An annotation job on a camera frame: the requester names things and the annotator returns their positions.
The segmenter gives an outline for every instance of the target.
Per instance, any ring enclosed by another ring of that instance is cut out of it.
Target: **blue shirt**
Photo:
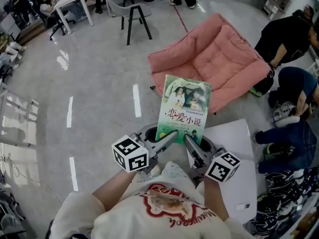
[[[280,88],[292,97],[296,105],[301,91],[304,91],[307,99],[306,103],[310,104],[313,100],[313,93],[317,87],[317,79],[311,73],[299,67],[285,67],[279,75],[278,81]]]

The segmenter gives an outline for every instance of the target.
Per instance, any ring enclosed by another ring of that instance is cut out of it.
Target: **book cover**
[[[178,130],[176,143],[184,144],[183,137],[189,134],[200,144],[210,94],[210,83],[166,75],[156,140]]]

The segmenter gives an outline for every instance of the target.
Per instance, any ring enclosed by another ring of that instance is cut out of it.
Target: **red floor line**
[[[188,33],[188,30],[187,30],[187,28],[186,28],[186,26],[185,26],[185,23],[184,23],[183,19],[181,18],[181,16],[180,16],[178,10],[176,9],[176,6],[173,6],[173,7],[174,7],[174,9],[175,9],[175,11],[176,11],[176,13],[177,13],[177,15],[178,15],[178,17],[179,17],[179,19],[180,19],[182,25],[183,25],[183,27],[184,27],[186,33]]]

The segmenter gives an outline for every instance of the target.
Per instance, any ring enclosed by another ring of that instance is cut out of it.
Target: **hand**
[[[278,67],[279,62],[273,59],[272,61],[270,61],[269,64],[276,69]]]

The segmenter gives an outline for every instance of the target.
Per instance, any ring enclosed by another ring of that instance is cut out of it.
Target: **white floor marking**
[[[66,127],[71,127],[72,125],[72,104],[73,104],[73,97],[70,97],[69,110],[68,110],[68,114],[66,115]]]
[[[76,180],[74,157],[70,157],[70,169],[71,169],[71,178],[72,178],[72,183],[73,183],[73,190],[74,191],[79,191],[78,182]]]
[[[133,85],[133,99],[134,99],[134,108],[135,108],[135,117],[139,118],[141,114],[141,104],[140,104],[140,94],[139,94],[139,85]]]

